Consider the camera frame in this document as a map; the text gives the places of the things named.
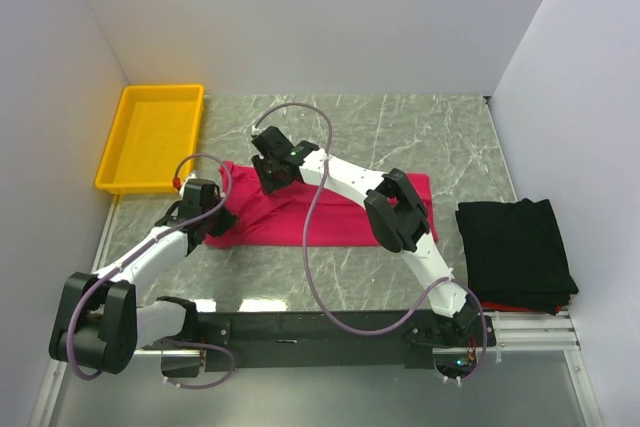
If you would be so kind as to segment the yellow plastic tray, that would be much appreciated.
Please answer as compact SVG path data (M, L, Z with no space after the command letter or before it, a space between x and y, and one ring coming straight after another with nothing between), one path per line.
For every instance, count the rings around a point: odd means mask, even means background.
M94 185L113 195L175 191L194 161L204 112L200 84L132 85L121 95Z

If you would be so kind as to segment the folded red shirt under stack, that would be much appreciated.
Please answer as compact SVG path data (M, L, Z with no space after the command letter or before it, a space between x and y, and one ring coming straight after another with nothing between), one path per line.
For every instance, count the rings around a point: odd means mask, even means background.
M512 313L542 313L549 315L556 315L559 312L559 308L552 308L551 310L544 310L538 308L529 308L521 306L504 305L499 303L485 302L481 303L485 310L491 310L496 312L512 312Z

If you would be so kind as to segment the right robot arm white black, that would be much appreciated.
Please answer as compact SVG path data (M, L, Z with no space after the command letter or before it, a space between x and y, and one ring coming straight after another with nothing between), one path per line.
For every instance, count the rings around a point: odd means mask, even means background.
M428 209L405 172L397 168L387 173L366 169L308 141L293 144L274 126L264 130L254 127L252 143L258 151L252 163L265 194L295 182L316 188L302 227L302 256L312 296L329 321L350 334L381 336L400 328L427 300L432 313L441 319L439 334L448 346L464 344L473 335L475 324L481 325L482 345L488 345L488 325L481 303L444 261L428 222ZM400 255L424 288L413 307L387 327L363 330L340 321L326 307L314 284L308 240L314 211L326 190L363 209L379 246Z

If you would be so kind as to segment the folded black t shirt stack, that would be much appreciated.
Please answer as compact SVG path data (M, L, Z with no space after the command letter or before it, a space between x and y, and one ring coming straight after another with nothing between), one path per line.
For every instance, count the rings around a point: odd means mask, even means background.
M549 200L461 202L455 216L481 303L560 311L579 293Z

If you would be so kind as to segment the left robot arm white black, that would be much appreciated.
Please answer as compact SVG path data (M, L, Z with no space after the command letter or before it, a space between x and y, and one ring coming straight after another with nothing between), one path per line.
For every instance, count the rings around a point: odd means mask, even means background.
M159 275L188 257L207 237L219 237L236 223L219 186L190 179L147 236L108 266L92 274L76 272L64 283L49 340L49 356L92 380L117 374L135 350L167 339L176 348L200 337L194 302L164 296L139 302Z

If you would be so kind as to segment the red t shirt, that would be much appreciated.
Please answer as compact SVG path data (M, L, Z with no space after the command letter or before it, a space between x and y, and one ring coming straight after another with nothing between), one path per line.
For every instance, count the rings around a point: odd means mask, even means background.
M316 188L295 182L272 194L261 189L252 167L227 161L219 169L223 188L231 191L225 207L238 217L223 236L207 236L218 249L235 246L300 247L304 221ZM311 247L375 247L378 245L364 206L324 188L308 236Z

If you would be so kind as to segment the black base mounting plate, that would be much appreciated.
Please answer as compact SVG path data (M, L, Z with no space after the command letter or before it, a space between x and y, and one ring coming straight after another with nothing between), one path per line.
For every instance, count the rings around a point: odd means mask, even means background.
M461 331L447 318L419 310L399 329L365 337L335 326L320 312L201 313L188 340L222 346L240 368L400 365L432 369L434 351L460 354L496 345L492 320L475 320Z

